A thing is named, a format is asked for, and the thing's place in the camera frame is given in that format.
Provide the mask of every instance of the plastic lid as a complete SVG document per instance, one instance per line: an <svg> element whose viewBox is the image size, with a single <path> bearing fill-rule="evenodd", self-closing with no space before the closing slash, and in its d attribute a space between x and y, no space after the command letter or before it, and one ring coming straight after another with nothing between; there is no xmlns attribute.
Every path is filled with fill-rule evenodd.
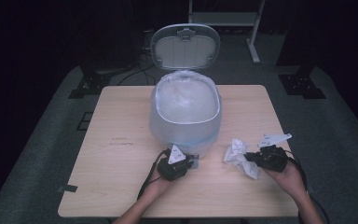
<svg viewBox="0 0 358 224"><path fill-rule="evenodd" d="M209 67L217 58L219 34L210 26L185 23L158 30L151 40L152 59L162 69Z"/></svg>

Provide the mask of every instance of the translucent plastic container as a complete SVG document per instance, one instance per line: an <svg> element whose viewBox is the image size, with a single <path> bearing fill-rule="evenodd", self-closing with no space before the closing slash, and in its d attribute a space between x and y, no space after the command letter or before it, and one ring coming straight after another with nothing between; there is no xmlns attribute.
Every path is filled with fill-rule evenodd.
<svg viewBox="0 0 358 224"><path fill-rule="evenodd" d="M151 95L150 132L166 147L204 157L220 131L221 97L213 81L193 71L164 76Z"/></svg>

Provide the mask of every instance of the gray carpet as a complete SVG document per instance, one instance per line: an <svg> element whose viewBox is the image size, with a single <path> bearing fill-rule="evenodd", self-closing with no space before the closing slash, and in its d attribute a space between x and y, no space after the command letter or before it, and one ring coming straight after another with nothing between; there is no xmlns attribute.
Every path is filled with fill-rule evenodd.
<svg viewBox="0 0 358 224"><path fill-rule="evenodd" d="M278 74L298 67L276 67L284 35L259 35L255 41L261 64L251 62L245 45L247 35L221 35L216 63L198 71L216 84L259 84L266 87L292 151L305 169L312 195L328 213L331 223L358 223L358 120L337 93L334 83L316 67L311 79L327 99L306 100L289 96ZM142 67L151 64L141 56ZM156 67L126 78L121 85L153 85L168 72ZM117 85L126 74L112 77ZM77 125L92 112L98 95L68 99L82 73L74 68L57 89L28 144L0 192L0 223L109 223L105 218L62 218L57 210L62 194L57 191L71 174L85 131ZM298 223L296 217L250 218L249 223ZM142 223L181 223L178 219L145 219ZM193 219L191 224L231 223L239 219Z"/></svg>

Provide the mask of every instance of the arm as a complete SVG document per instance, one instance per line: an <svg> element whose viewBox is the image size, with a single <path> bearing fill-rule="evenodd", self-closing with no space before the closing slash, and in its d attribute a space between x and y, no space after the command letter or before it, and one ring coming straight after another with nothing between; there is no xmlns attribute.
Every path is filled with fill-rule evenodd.
<svg viewBox="0 0 358 224"><path fill-rule="evenodd" d="M121 217L114 221L114 224L135 224L141 219L146 209L152 205L152 203L161 196L172 184L171 181L160 178L160 174L155 170L152 174L151 180L155 180L150 183L145 192L139 198L139 200L129 208Z"/></svg>
<svg viewBox="0 0 358 224"><path fill-rule="evenodd" d="M292 162L288 161L286 168L281 173L266 169L264 171L277 182L283 191L293 198L304 223L323 223L304 188L300 172Z"/></svg>

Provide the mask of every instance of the crumpled tissue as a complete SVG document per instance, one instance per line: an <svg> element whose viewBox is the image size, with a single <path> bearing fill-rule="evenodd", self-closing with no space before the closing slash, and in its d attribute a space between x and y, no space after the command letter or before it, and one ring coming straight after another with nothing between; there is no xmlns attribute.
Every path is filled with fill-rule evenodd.
<svg viewBox="0 0 358 224"><path fill-rule="evenodd" d="M246 154L247 148L248 144L243 143L239 139L232 139L231 146L226 150L226 155L223 161L224 163L233 164L244 174L250 176L253 179L257 179L260 170L259 167L255 164L254 161L247 161L243 156Z"/></svg>

